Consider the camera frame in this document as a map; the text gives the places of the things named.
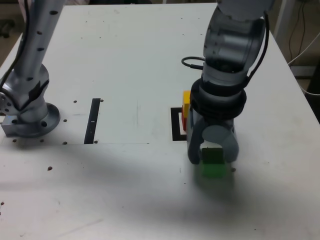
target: cable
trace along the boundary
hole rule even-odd
[[[302,48],[302,45],[304,43],[305,33],[306,33],[306,19],[305,19],[305,6],[306,6],[306,3],[307,3],[307,0],[304,0],[303,6],[302,6],[303,34],[302,34],[302,38],[301,38],[301,43],[300,43],[298,55],[301,53],[301,48]]]
[[[17,62],[19,61],[25,46],[26,46],[26,42],[28,39],[28,35],[29,35],[29,24],[30,24],[30,14],[29,14],[29,6],[28,6],[28,0],[24,0],[24,9],[25,9],[25,29],[24,29],[24,33],[22,35],[22,43],[21,43],[21,47],[19,47],[18,52],[15,56],[14,61],[12,62],[11,66],[9,67],[8,71],[5,72],[2,81],[0,83],[0,90],[2,89],[2,87],[4,86],[5,82],[7,81],[10,73],[12,72],[12,70],[14,69],[15,65],[17,64]]]
[[[300,84],[299,84],[299,87],[301,88],[302,92],[304,92],[304,93],[306,93],[306,94],[308,94],[308,95],[311,95],[311,96],[320,96],[319,93],[311,93],[311,92],[308,92],[308,91],[304,90],[304,89],[302,88],[302,86],[300,86]]]
[[[298,55],[296,56],[294,59],[292,59],[290,62],[288,62],[288,65],[290,65],[294,60],[296,60],[297,58],[299,58],[302,54],[305,53],[305,51],[315,42],[315,40],[320,36],[320,32],[318,33],[318,35],[312,40],[312,42],[310,42],[310,44]]]
[[[252,72],[249,75],[249,81],[250,79],[254,76],[254,74],[256,73],[256,71],[258,70],[258,68],[260,67],[262,61],[265,58],[267,49],[268,49],[268,44],[269,44],[269,32],[270,32],[270,26],[269,26],[269,17],[266,11],[263,12],[264,14],[264,21],[265,21],[265,39],[264,39],[264,47],[262,50],[262,54],[261,57],[258,61],[258,63],[256,64],[256,66],[254,67],[254,69],[252,70]]]
[[[293,35],[295,33],[295,30],[296,30],[296,28],[298,26],[298,23],[299,23],[299,20],[300,20],[300,10],[301,10],[302,6],[303,6],[303,2],[300,3],[300,7],[299,7],[299,10],[298,10],[298,18],[296,19],[294,28],[293,28],[292,33],[291,33],[290,38],[289,38],[290,61],[292,61],[292,58],[293,58],[293,54],[292,54],[292,51],[291,51],[291,40],[292,40],[292,37],[293,37]]]
[[[290,65],[292,62],[294,62],[298,57],[300,57],[302,54],[304,54],[304,52],[315,42],[315,40],[320,36],[320,32],[318,33],[318,35],[312,40],[312,42],[310,42],[310,44],[303,50],[303,52],[301,52],[298,56],[296,56],[292,61],[288,62],[288,65]],[[305,93],[305,94],[308,94],[308,95],[312,95],[312,96],[320,96],[320,94],[316,94],[316,93],[311,93],[311,92],[308,92],[306,90],[304,90],[300,84],[299,84],[299,87],[301,88],[301,90]]]
[[[199,69],[199,70],[202,70],[204,69],[204,66],[201,66],[201,65],[195,65],[195,64],[189,64],[189,63],[186,63],[185,61],[186,60],[200,60],[200,61],[205,61],[205,59],[203,57],[198,57],[198,56],[187,56],[187,57],[184,57],[182,58],[181,60],[181,63],[191,69]]]

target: gray robot arm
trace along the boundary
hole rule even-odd
[[[0,111],[6,114],[2,128],[8,137],[39,137],[52,131],[60,121],[59,110],[44,100],[49,73],[42,61],[64,2],[32,0],[29,10],[28,1],[24,0],[25,32],[14,62],[0,80]],[[203,119],[205,128],[219,125],[233,132],[233,118],[240,114],[245,102],[243,88],[248,69],[257,58],[264,36],[265,22],[259,18],[273,2],[218,0],[205,38],[202,78],[191,91],[193,114],[189,116],[194,119],[188,131],[189,150],[198,153],[199,143],[204,140],[202,133],[194,134],[200,140],[193,144],[196,115],[198,120]],[[196,155],[190,158],[191,162],[199,162]]]
[[[42,61],[65,0],[25,0],[26,27],[16,58],[0,80],[2,128],[8,137],[35,138],[49,133],[60,121],[59,110],[46,103],[49,73]]]
[[[267,10],[273,3],[274,0],[218,0],[205,36],[202,75],[190,93],[186,132],[192,164],[231,163],[237,159],[239,146],[234,118],[244,109],[247,100],[244,88],[265,56],[269,39]],[[262,55],[248,75],[264,35]],[[217,145],[222,151],[217,156],[223,159],[208,154]]]

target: white table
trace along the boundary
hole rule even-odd
[[[172,142],[170,108],[201,75],[180,60],[202,55],[215,7],[64,8],[44,60],[60,124],[16,143],[1,131],[1,240],[320,238],[320,127],[272,36],[235,119],[233,178],[199,178]]]

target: black rectangular marker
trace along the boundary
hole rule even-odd
[[[187,135],[180,133],[179,113],[182,113],[182,107],[171,107],[171,128],[172,141],[186,141]]]
[[[98,121],[100,98],[93,98],[90,108],[88,124],[84,137],[84,144],[93,144],[95,140],[96,126]]]

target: green block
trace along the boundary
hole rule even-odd
[[[222,148],[203,148],[200,161],[201,173],[206,178],[222,178],[227,174]]]

